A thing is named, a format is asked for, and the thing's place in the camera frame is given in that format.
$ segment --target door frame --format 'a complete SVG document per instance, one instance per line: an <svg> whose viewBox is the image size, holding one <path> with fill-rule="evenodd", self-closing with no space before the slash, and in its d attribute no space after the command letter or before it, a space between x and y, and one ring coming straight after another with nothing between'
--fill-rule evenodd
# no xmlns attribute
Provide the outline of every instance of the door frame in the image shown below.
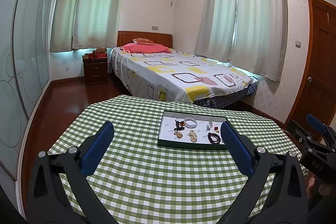
<svg viewBox="0 0 336 224"><path fill-rule="evenodd" d="M322 4L325 4L333 9L336 9L336 6L332 5L331 3L329 2L326 2L325 0L316 0ZM287 127L288 123L292 120L292 117L293 117L293 114L295 112L295 109L299 103L299 100L301 98L301 95L302 95L302 92L303 92L303 87L305 86L305 82L306 82L306 79L308 77L308 69L309 69L309 65L310 65L310 59L311 59L311 51L312 51L312 45L313 45L313 32L314 32L314 29L313 29L313 26L314 26L314 22L313 22L313 9L312 9L312 0L308 0L308 5L309 5L309 44L308 44L308 52L307 52L307 59L306 59L306 65L304 67L304 72L303 72L303 76L302 76L302 80L301 80L301 84L300 84L300 88L299 88L299 91L296 95L296 98L295 98L295 101L294 101L294 104L292 106L292 109L291 111L289 112L288 114L288 117L286 119L286 122L285 122L285 125L284 125L284 128ZM334 115L336 113L336 105L334 106L334 109L333 109L333 112L332 112L332 115L327 123L327 126L330 125L332 119L334 118Z"/></svg>

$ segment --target wooden door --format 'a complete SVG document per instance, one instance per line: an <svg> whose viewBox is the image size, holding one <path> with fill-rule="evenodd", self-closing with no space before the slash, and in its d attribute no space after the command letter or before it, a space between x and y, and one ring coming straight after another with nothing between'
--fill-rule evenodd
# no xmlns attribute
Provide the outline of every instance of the wooden door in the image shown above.
<svg viewBox="0 0 336 224"><path fill-rule="evenodd" d="M301 125L311 137L321 135L305 119L314 115L329 125L336 105L336 7L324 0L308 0L310 41L305 73L298 96L287 119Z"/></svg>

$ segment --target baseboard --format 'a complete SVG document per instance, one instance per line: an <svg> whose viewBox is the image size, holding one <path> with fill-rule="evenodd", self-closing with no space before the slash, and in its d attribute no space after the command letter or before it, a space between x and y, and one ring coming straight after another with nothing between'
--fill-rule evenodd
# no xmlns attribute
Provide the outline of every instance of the baseboard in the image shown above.
<svg viewBox="0 0 336 224"><path fill-rule="evenodd" d="M37 103L34 107L34 110L31 114L31 117L28 120L28 124L27 124L26 131L25 131L25 134L24 134L24 137L23 137L23 140L22 140L22 145L21 145L20 154L19 154L19 161L18 161L18 165L17 165L17 180L15 181L15 190L16 190L17 207L18 207L19 213L24 218L26 218L26 215L25 215L25 210L24 210L23 200L22 200L22 179L21 179L23 155L24 155L24 151L25 151L25 147L26 147L26 141L27 141L27 137L28 137L30 127L32 125L33 118L35 116L35 113L36 113L39 105L41 104L42 100L45 98L44 95L47 93L47 90L51 86L50 83L51 83L51 80L49 80L48 83L45 85L45 87L44 87L44 89L41 93L41 96L38 99L38 101L37 101Z"/></svg>
<svg viewBox="0 0 336 224"><path fill-rule="evenodd" d="M281 129L284 128L284 123L280 122L279 120L275 119L274 117L250 106L249 104L242 102L242 101L237 101L233 103L231 106L229 106L227 109L233 109L233 110L238 110L238 111L246 111L246 112L251 112L253 114L256 114L258 116L273 120Z"/></svg>
<svg viewBox="0 0 336 224"><path fill-rule="evenodd" d="M55 85L55 84L63 84L63 83L69 83L69 82L74 82L74 81L80 81L80 80L84 80L84 76L53 80L51 83L52 85Z"/></svg>

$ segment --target stuffed toy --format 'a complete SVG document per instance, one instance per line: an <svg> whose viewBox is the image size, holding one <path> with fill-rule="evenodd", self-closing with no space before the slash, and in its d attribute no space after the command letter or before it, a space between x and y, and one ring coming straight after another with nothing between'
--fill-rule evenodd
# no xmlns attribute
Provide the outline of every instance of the stuffed toy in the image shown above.
<svg viewBox="0 0 336 224"><path fill-rule="evenodd" d="M97 54L97 53L105 53L107 52L107 48L101 48L101 47L98 47L97 49L95 49L93 51L93 53Z"/></svg>

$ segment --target red box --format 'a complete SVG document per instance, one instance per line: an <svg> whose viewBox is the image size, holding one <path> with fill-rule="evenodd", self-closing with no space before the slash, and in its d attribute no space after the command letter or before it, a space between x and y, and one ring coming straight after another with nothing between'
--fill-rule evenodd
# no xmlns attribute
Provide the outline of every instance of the red box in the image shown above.
<svg viewBox="0 0 336 224"><path fill-rule="evenodd" d="M107 58L107 52L101 53L101 54L96 54L96 58Z"/></svg>

